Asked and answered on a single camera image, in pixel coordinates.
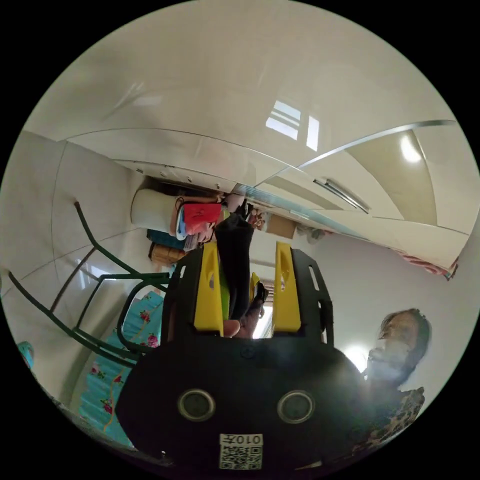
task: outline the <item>face mask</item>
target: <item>face mask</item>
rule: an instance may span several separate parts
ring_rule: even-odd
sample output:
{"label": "face mask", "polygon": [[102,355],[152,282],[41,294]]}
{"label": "face mask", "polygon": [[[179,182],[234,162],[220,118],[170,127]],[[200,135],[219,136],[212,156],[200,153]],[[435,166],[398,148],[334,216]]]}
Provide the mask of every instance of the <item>face mask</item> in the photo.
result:
{"label": "face mask", "polygon": [[396,380],[402,375],[409,353],[409,346],[398,340],[378,340],[376,348],[368,355],[368,376],[377,380]]}
{"label": "face mask", "polygon": [[402,371],[397,366],[391,365],[384,361],[368,359],[367,376],[369,379],[382,380],[392,382],[400,377]]}
{"label": "face mask", "polygon": [[401,341],[384,338],[377,340],[372,353],[385,362],[403,364],[409,356],[410,347]]}

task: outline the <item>curtain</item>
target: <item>curtain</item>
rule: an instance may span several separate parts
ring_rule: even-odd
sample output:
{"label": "curtain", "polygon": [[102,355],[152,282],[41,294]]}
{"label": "curtain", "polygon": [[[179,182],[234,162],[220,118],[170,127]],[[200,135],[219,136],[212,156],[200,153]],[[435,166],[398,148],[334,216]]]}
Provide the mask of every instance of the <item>curtain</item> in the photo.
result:
{"label": "curtain", "polygon": [[274,306],[274,283],[272,280],[264,280],[262,278],[260,279],[260,281],[265,287],[265,290],[268,291],[268,297],[266,298],[264,306],[273,307]]}
{"label": "curtain", "polygon": [[[273,307],[274,306],[274,282],[272,280],[266,280],[261,278],[260,281],[262,282],[265,289],[268,291],[268,296],[266,298],[265,303],[263,304],[264,307]],[[272,337],[273,334],[273,323],[272,317],[270,317],[270,321],[268,322],[268,326],[266,327],[265,333],[263,335],[264,339],[269,339]]]}

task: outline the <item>bed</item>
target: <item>bed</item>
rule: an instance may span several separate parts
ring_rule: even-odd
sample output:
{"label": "bed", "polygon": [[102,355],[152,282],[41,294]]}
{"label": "bed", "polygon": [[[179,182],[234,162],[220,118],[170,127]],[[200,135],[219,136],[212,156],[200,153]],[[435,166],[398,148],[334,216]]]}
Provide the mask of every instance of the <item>bed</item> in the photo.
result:
{"label": "bed", "polygon": [[[163,294],[151,288],[141,290],[130,304],[123,323],[123,335],[130,342],[155,348],[159,345]],[[117,334],[117,319],[101,338],[108,345],[126,347]],[[70,410],[112,440],[133,447],[115,415],[116,401],[131,368],[92,353],[73,391]]]}

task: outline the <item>qr code sticker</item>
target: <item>qr code sticker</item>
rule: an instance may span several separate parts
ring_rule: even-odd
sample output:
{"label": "qr code sticker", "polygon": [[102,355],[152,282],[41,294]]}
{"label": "qr code sticker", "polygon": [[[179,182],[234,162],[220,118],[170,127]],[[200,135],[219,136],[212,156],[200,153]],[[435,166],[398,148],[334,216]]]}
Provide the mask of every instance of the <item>qr code sticker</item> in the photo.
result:
{"label": "qr code sticker", "polygon": [[260,470],[262,454],[262,435],[220,435],[221,469]]}

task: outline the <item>blue floral bedsheet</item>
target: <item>blue floral bedsheet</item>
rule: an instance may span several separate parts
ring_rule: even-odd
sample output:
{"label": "blue floral bedsheet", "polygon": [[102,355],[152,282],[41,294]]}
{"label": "blue floral bedsheet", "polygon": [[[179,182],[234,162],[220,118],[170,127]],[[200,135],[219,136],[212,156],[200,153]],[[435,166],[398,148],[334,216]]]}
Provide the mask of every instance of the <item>blue floral bedsheet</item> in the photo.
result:
{"label": "blue floral bedsheet", "polygon": [[[162,327],[163,298],[154,291],[133,302],[126,315],[123,335],[140,345],[158,347]],[[106,342],[126,350],[115,328]],[[132,369],[98,356],[87,375],[87,389],[81,395],[78,414],[92,427],[123,445],[132,443],[115,415],[115,405],[122,386]]]}

